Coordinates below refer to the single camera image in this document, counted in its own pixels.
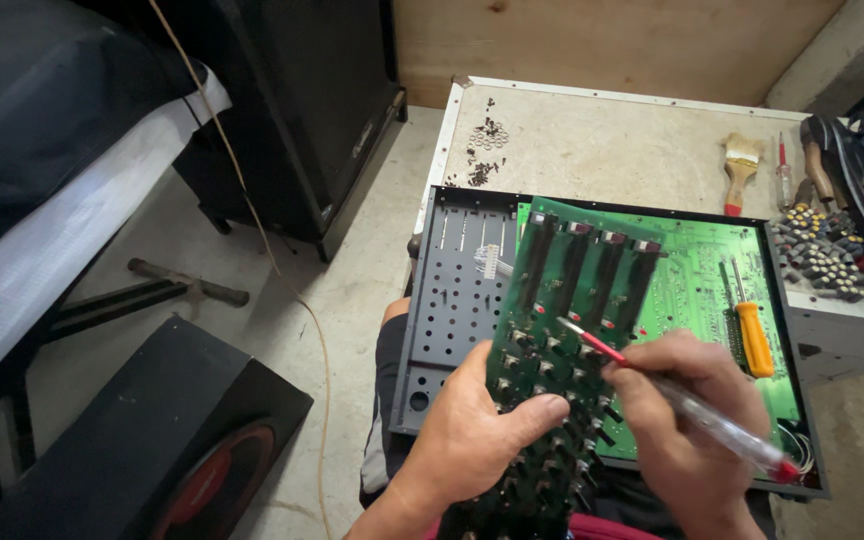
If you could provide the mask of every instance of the wooden brush handle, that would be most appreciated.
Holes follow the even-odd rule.
[[[731,185],[726,193],[726,215],[738,216],[742,214],[742,192],[745,190],[745,181],[756,174],[756,167],[726,161],[726,171]]]
[[[822,167],[822,149],[817,142],[806,142],[805,151],[805,174],[812,179],[816,193],[819,194],[820,203],[830,203],[835,199],[833,183]]]

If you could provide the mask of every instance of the hand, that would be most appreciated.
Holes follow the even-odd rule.
[[[686,388],[759,436],[770,430],[762,396],[729,352],[703,343],[687,329],[631,345],[623,355],[636,369],[607,365],[602,372],[619,398],[638,446],[642,478],[691,540],[763,538],[745,492],[752,465],[694,424],[676,422],[668,402],[642,371],[669,372]]]
[[[445,380],[409,457],[389,489],[409,506],[439,513],[452,503],[486,492],[522,447],[559,426],[570,412],[561,396],[544,394],[499,415],[486,388],[482,341]]]

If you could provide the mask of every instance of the speaker cabinet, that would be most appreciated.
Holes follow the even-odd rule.
[[[148,0],[76,1],[172,47]],[[393,1],[156,2],[228,91],[219,120],[263,226],[331,261],[407,117]],[[218,129],[203,123],[175,170],[220,233],[255,226]]]
[[[173,316],[6,493],[0,539],[227,538],[311,407]]]

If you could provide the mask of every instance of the workbench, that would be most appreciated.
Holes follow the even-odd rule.
[[[528,193],[721,215],[729,188],[724,141],[731,132],[765,141],[758,171],[745,188],[742,216],[779,213],[779,133],[793,182],[805,177],[801,112],[674,98],[456,76],[414,232],[423,231],[432,186]],[[501,144],[476,127],[501,124]],[[493,164],[470,185],[475,166]],[[864,373],[864,300],[819,299],[786,281],[789,329],[813,345],[803,384]]]

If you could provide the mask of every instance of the mounting hole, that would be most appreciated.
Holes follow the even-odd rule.
[[[422,412],[429,407],[429,397],[425,392],[413,392],[409,397],[409,407],[412,411]]]

